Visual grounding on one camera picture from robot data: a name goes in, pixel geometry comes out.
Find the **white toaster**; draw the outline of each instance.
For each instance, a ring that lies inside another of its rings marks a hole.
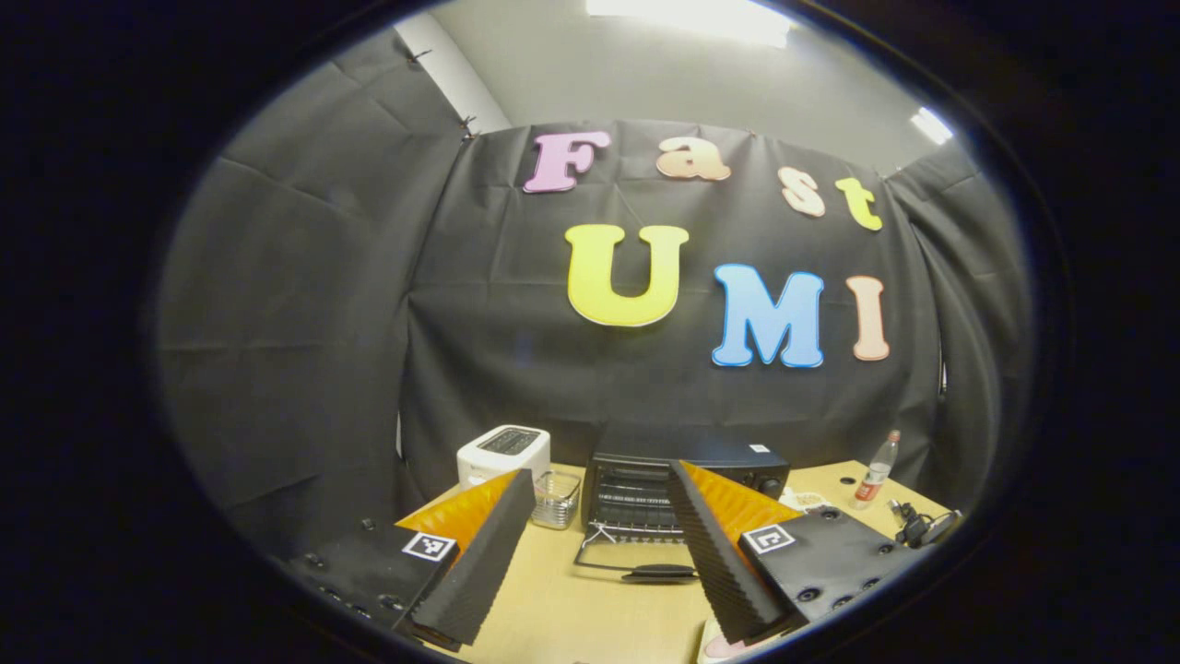
[[[459,448],[459,486],[477,485],[518,468],[527,468],[536,480],[549,471],[549,432],[504,425]]]

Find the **yellow letter u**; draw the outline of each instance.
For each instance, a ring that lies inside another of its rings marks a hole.
[[[570,255],[570,303],[599,324],[638,327],[668,315],[680,291],[680,245],[688,231],[675,225],[648,225],[640,238],[651,244],[651,277],[648,290],[636,297],[615,292],[610,284],[615,244],[627,232],[617,225],[586,223],[565,231],[573,245]]]

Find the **black fabric backdrop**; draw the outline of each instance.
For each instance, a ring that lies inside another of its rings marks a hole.
[[[618,120],[461,140],[450,104],[392,31],[310,72],[209,169],[160,283],[163,399],[210,498],[290,558],[359,519],[393,519],[457,481],[454,453],[502,423],[584,462],[608,422],[726,427],[796,467],[867,462],[903,432],[894,476],[969,507],[1017,445],[1032,354],[1017,219],[988,178],[943,149],[883,179],[747,131]],[[571,191],[525,193],[539,133],[604,130]],[[674,136],[715,143],[733,175],[671,179]],[[776,171],[820,184],[827,212],[782,198]],[[857,177],[884,228],[853,221],[832,184]],[[649,224],[680,225],[675,309],[638,328],[578,315],[566,295],[582,223],[627,230],[614,283],[648,283]],[[725,291],[754,265],[772,297],[819,275],[824,364],[721,368]],[[852,356],[854,298],[879,278],[890,357]],[[939,350],[949,389],[940,403]],[[395,453],[401,413],[404,459]]]

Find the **blue letter m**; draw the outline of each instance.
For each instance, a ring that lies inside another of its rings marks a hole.
[[[754,354],[746,347],[746,328],[754,335],[754,346],[762,364],[774,362],[774,354],[791,330],[782,364],[819,367],[819,294],[824,280],[809,271],[795,271],[787,278],[779,303],[771,302],[766,283],[748,264],[727,263],[714,271],[726,287],[726,329],[721,347],[713,351],[713,362],[722,367],[746,367]]]

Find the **wooden table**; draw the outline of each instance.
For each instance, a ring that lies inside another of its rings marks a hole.
[[[552,467],[578,476],[584,473],[583,468],[560,464]],[[889,509],[890,499],[910,502],[919,513],[931,517],[948,512],[893,480],[886,481],[867,509],[850,509],[848,500],[865,471],[856,461],[798,468],[791,471],[787,486],[795,493],[822,495],[887,538],[900,530]],[[856,484],[843,485],[841,478],[852,478]],[[457,493],[459,487],[452,487],[426,507]],[[581,521],[565,531],[530,521],[479,637],[457,656],[474,664],[694,662],[701,625],[713,617],[701,584],[632,585],[618,580],[621,572],[603,574],[575,566],[573,555],[583,535]]]

